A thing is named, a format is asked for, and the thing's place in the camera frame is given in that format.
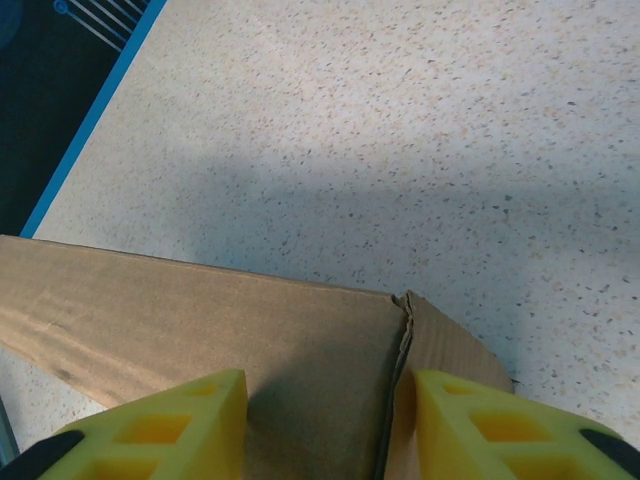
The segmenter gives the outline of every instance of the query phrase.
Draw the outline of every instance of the cardboard box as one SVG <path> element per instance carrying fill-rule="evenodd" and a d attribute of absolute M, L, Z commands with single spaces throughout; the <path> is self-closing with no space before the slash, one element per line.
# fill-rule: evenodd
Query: cardboard box
<path fill-rule="evenodd" d="M 0 265 L 0 343 L 107 407 L 245 369 L 245 478 L 419 478 L 412 370 L 512 388 L 480 341 L 412 292 L 13 237 L 0 237 Z"/>

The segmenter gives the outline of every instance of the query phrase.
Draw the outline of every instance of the blue trim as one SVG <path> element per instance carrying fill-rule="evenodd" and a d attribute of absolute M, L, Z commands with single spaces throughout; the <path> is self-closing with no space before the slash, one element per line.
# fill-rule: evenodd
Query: blue trim
<path fill-rule="evenodd" d="M 144 39 L 147 37 L 147 34 L 162 11 L 162 7 L 164 7 L 166 1 L 167 0 L 151 0 L 151 2 L 149 2 L 142 18 L 131 34 L 127 44 L 120 53 L 120 56 L 116 60 L 116 63 L 102 85 L 100 92 L 98 92 L 98 96 L 94 100 L 93 105 L 91 105 L 87 116 L 84 117 L 84 120 L 80 124 L 80 128 L 78 128 L 73 140 L 69 144 L 69 148 L 62 157 L 58 168 L 56 168 L 51 180 L 49 180 L 47 188 L 44 189 L 40 200 L 38 200 L 33 212 L 31 212 L 29 220 L 27 220 L 27 223 L 20 233 L 21 237 L 31 238 L 36 233 L 36 230 L 40 226 L 40 222 L 42 222 L 42 219 L 47 214 L 53 199 L 56 198 L 56 195 L 60 191 L 67 175 L 69 175 L 71 168 L 73 168 L 73 164 L 80 155 L 85 143 L 87 143 L 89 136 L 98 123 L 98 120 L 100 120 L 102 112 L 104 112 L 104 109 L 107 107 L 111 97 L 118 88 L 118 85 L 124 77 L 124 74 L 127 72 L 129 65 L 133 62 L 142 42 L 144 42 Z"/>

